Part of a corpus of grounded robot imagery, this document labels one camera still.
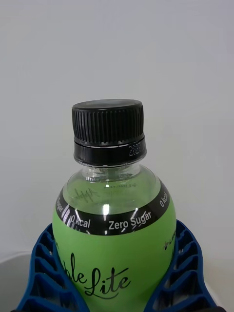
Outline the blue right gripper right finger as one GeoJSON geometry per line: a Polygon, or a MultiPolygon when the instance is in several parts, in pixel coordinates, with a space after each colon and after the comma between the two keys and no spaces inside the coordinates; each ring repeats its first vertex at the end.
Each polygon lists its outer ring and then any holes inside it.
{"type": "Polygon", "coordinates": [[[146,312],[224,312],[208,291],[203,275],[202,250],[193,233],[176,223],[170,267],[156,287],[146,312]]]}

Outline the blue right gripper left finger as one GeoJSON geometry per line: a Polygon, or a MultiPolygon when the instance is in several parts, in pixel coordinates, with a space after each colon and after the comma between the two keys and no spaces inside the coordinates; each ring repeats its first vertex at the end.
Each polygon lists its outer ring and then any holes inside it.
{"type": "Polygon", "coordinates": [[[52,225],[39,236],[31,253],[25,293],[16,312],[88,312],[80,293],[63,270],[52,225]]]}

